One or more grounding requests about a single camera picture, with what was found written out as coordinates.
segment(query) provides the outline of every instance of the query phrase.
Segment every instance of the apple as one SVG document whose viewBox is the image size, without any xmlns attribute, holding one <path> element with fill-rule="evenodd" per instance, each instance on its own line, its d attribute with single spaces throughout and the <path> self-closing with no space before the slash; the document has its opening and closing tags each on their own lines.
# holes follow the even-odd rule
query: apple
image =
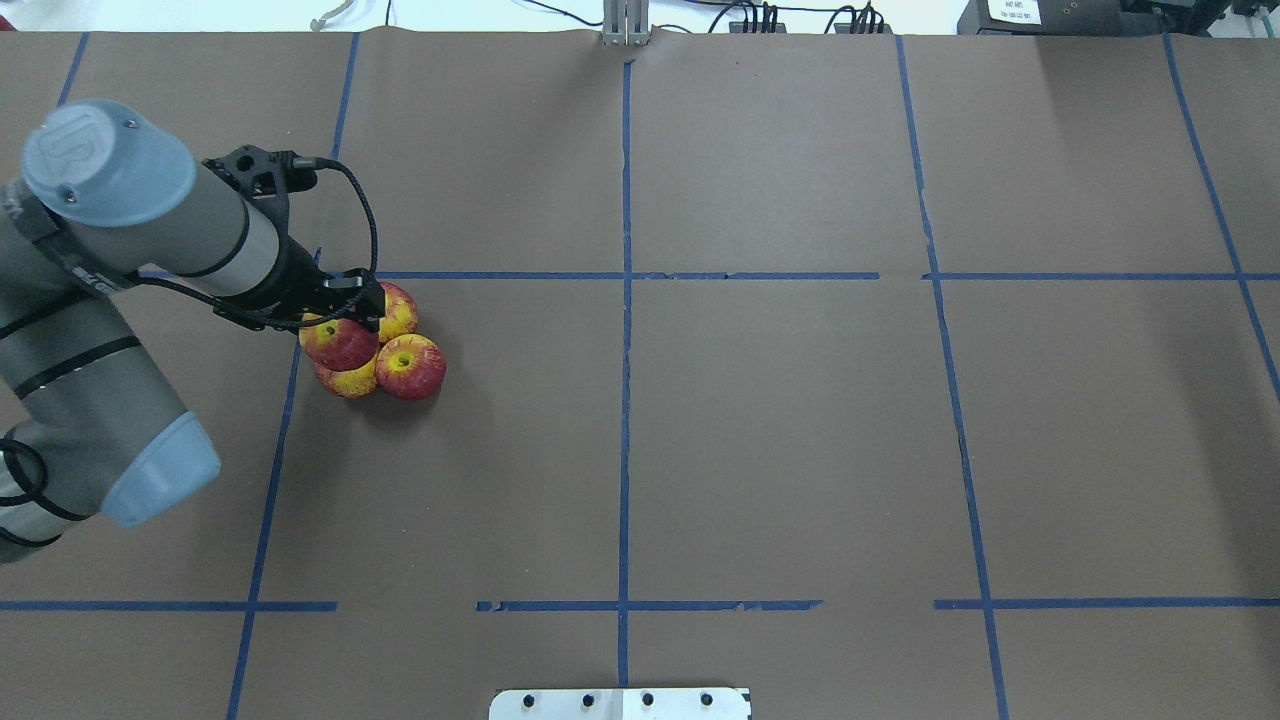
<svg viewBox="0 0 1280 720">
<path fill-rule="evenodd" d="M 420 334 L 392 338 L 378 352 L 378 384 L 401 400 L 425 400 L 444 384 L 444 354 Z"/>
<path fill-rule="evenodd" d="M 315 320 L 319 316 L 307 313 L 302 319 Z M 347 318 L 298 328 L 298 343 L 317 365 L 339 373 L 361 368 L 378 355 L 378 336 Z"/>
<path fill-rule="evenodd" d="M 375 356 L 360 368 L 342 373 L 316 364 L 316 379 L 325 389 L 338 397 L 369 397 L 378 389 L 378 373 L 374 372 L 376 364 L 378 357 Z"/>
<path fill-rule="evenodd" d="M 417 302 L 397 284 L 379 284 L 387 299 L 387 311 L 378 320 L 378 342 L 387 345 L 393 338 L 417 331 Z"/>
</svg>

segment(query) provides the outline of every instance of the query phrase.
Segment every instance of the white metal plate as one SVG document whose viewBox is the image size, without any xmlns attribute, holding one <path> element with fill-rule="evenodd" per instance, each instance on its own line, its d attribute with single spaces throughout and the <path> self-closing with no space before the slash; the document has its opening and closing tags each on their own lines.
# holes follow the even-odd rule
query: white metal plate
<svg viewBox="0 0 1280 720">
<path fill-rule="evenodd" d="M 489 705 L 489 720 L 536 719 L 750 720 L 751 691 L 736 688 L 503 691 Z"/>
</svg>

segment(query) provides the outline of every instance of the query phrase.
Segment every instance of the bundle of cables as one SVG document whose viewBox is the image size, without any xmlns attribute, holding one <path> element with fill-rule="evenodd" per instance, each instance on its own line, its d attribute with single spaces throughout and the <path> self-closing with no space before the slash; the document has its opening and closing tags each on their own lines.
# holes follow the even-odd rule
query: bundle of cables
<svg viewBox="0 0 1280 720">
<path fill-rule="evenodd" d="M 882 35 L 884 32 L 884 15 L 879 14 L 879 12 L 872 6 L 870 0 L 868 0 L 867 5 L 861 10 L 854 8 L 852 5 L 845 5 L 832 13 L 831 19 L 827 20 L 827 29 L 822 31 L 822 33 L 827 35 L 831 32 L 831 28 L 836 24 L 836 18 L 845 12 L 852 14 L 852 20 L 849 26 L 850 35 Z"/>
<path fill-rule="evenodd" d="M 712 27 L 707 28 L 707 32 L 716 32 L 716 26 L 719 24 L 721 18 L 723 18 L 724 13 L 728 13 L 733 8 L 742 8 L 742 32 L 778 32 L 778 6 L 769 5 L 768 3 L 764 5 L 756 5 L 750 0 L 733 0 L 732 3 L 726 3 L 724 8 L 716 14 L 716 19 L 712 20 Z M 748 17 L 748 10 L 751 12 L 750 18 Z"/>
</svg>

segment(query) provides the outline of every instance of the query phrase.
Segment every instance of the blue tape line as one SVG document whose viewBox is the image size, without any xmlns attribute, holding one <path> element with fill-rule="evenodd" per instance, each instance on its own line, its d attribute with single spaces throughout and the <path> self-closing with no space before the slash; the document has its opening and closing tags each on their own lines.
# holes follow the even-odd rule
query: blue tape line
<svg viewBox="0 0 1280 720">
<path fill-rule="evenodd" d="M 879 273 L 635 273 L 637 281 L 878 281 Z"/>
<path fill-rule="evenodd" d="M 477 602 L 476 612 L 808 612 L 820 600 L 504 600 Z"/>
<path fill-rule="evenodd" d="M 76 46 L 76 55 L 72 58 L 72 67 L 67 70 L 67 81 L 63 83 L 63 91 L 58 95 L 58 106 L 61 108 L 67 104 L 67 97 L 72 94 L 72 86 L 76 85 L 76 73 L 79 72 L 79 63 L 84 59 L 84 49 L 88 47 L 88 33 L 81 33 L 79 45 Z"/>
<path fill-rule="evenodd" d="M 1083 282 L 1201 282 L 1235 281 L 1234 273 L 929 273 L 922 279 L 954 281 L 1083 281 Z"/>
<path fill-rule="evenodd" d="M 559 272 L 468 272 L 468 270 L 393 270 L 378 273 L 387 281 L 621 281 L 622 273 L 559 273 Z"/>
<path fill-rule="evenodd" d="M 1235 270 L 1236 281 L 1240 284 L 1240 296 L 1244 299 L 1244 307 L 1249 313 L 1249 323 L 1253 325 L 1253 336 L 1258 341 L 1258 350 L 1262 352 L 1262 361 L 1267 366 L 1271 377 L 1271 391 L 1276 400 L 1280 400 L 1280 373 L 1276 372 L 1275 360 L 1271 357 L 1271 347 L 1267 336 L 1262 331 L 1262 320 L 1258 318 L 1258 309 L 1253 304 L 1253 293 L 1249 292 L 1249 282 L 1240 265 L 1240 255 L 1236 252 L 1235 241 L 1231 238 L 1231 228 L 1226 223 L 1226 213 L 1222 211 L 1222 202 L 1217 196 L 1217 187 L 1213 184 L 1213 174 L 1210 173 L 1208 161 L 1204 160 L 1204 151 L 1199 143 L 1199 135 L 1196 132 L 1196 123 L 1192 120 L 1192 109 L 1187 104 L 1187 94 L 1183 92 L 1181 73 L 1178 72 L 1178 59 L 1174 58 L 1174 41 L 1166 32 L 1165 59 L 1169 61 L 1169 77 L 1174 82 L 1174 92 L 1178 95 L 1178 106 L 1183 111 L 1183 122 L 1187 124 L 1187 137 L 1190 140 L 1192 151 L 1196 154 L 1196 164 L 1199 165 L 1201 178 L 1204 181 L 1204 190 L 1208 192 L 1210 202 L 1213 205 L 1213 217 L 1217 218 L 1217 228 L 1222 233 L 1222 242 L 1226 243 L 1226 254 L 1231 259 L 1231 268 Z"/>
<path fill-rule="evenodd" d="M 280 489 L 280 473 L 284 469 L 284 437 L 293 419 L 293 395 L 298 386 L 298 359 L 302 352 L 293 345 L 293 361 L 289 364 L 289 384 L 284 392 L 284 409 L 280 411 L 280 432 L 275 437 L 275 457 L 271 460 L 271 482 L 266 488 L 266 505 L 262 509 L 262 527 L 257 534 L 257 553 L 253 559 L 253 577 L 248 588 L 248 607 L 244 611 L 244 626 L 241 630 L 239 652 L 236 656 L 236 675 L 232 679 L 230 702 L 227 707 L 227 720 L 236 720 L 239 712 L 241 691 L 244 687 L 244 669 L 248 666 L 248 648 L 253 639 L 253 606 L 262 588 L 262 570 L 266 568 L 266 548 L 271 538 L 271 520 L 275 515 L 275 500 Z"/>
<path fill-rule="evenodd" d="M 3 600 L 0 612 L 244 612 L 243 601 Z M 257 612 L 337 612 L 337 602 L 259 602 Z"/>
<path fill-rule="evenodd" d="M 622 65 L 622 421 L 618 468 L 618 687 L 630 682 L 631 594 L 631 61 Z"/>
<path fill-rule="evenodd" d="M 356 74 L 356 55 L 360 51 L 360 33 L 351 33 L 351 50 L 347 51 L 347 76 L 342 81 L 342 101 L 338 104 L 338 124 L 333 129 L 333 150 L 329 158 L 337 160 L 342 152 L 342 132 L 347 128 L 347 102 L 351 100 L 351 81 Z"/>
<path fill-rule="evenodd" d="M 942 299 L 942 281 L 938 268 L 937 246 L 933 241 L 933 224 L 929 222 L 929 211 L 924 204 L 924 163 L 920 158 L 920 143 L 915 128 L 915 110 L 911 102 L 911 83 L 906 72 L 906 50 L 902 46 L 902 36 L 893 36 L 897 45 L 897 70 L 902 79 L 902 104 L 906 106 L 906 128 L 911 141 L 911 160 L 915 165 L 915 190 L 920 202 L 920 224 L 924 229 L 927 250 L 929 255 L 929 273 L 933 275 L 933 304 L 938 315 L 938 332 L 942 336 L 942 359 L 947 372 L 947 388 L 951 393 L 951 416 L 956 428 L 956 439 L 960 446 L 960 468 L 964 474 L 965 502 L 969 506 L 969 534 L 973 538 L 974 565 L 978 570 L 978 589 L 982 593 L 983 621 L 987 629 L 987 651 L 991 656 L 991 678 L 996 689 L 996 710 L 1000 720 L 1009 720 L 1009 701 L 1005 694 L 1005 671 L 1000 660 L 1000 639 L 996 634 L 996 612 L 991 607 L 991 582 L 987 575 L 987 553 L 982 542 L 982 524 L 978 519 L 978 493 L 973 486 L 973 466 L 969 461 L 969 441 L 964 429 L 964 413 L 960 409 L 960 386 L 956 380 L 955 356 L 951 352 L 951 331 L 947 328 L 947 316 Z"/>
<path fill-rule="evenodd" d="M 1280 607 L 1275 597 L 1024 597 L 992 600 L 996 610 L 1106 610 L 1124 607 Z M 982 610 L 980 600 L 934 600 L 934 610 Z"/>
</svg>

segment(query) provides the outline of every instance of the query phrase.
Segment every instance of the robotic arm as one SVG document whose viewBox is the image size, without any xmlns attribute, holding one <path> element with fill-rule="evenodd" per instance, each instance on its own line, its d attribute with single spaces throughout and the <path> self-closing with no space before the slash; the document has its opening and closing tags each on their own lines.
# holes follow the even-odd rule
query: robotic arm
<svg viewBox="0 0 1280 720">
<path fill-rule="evenodd" d="M 367 269 L 324 273 L 288 234 L 288 193 L 319 169 L 360 196 Z M 31 415 L 0 439 L 0 562 L 99 511 L 138 525 L 218 475 L 200 421 L 110 295 L 161 286 L 253 331 L 351 318 L 378 332 L 383 315 L 372 211 L 333 160 L 243 146 L 197 163 L 129 108 L 86 100 L 31 135 L 0 209 L 0 375 Z M 148 264 L 187 284 L 142 274 Z"/>
</svg>

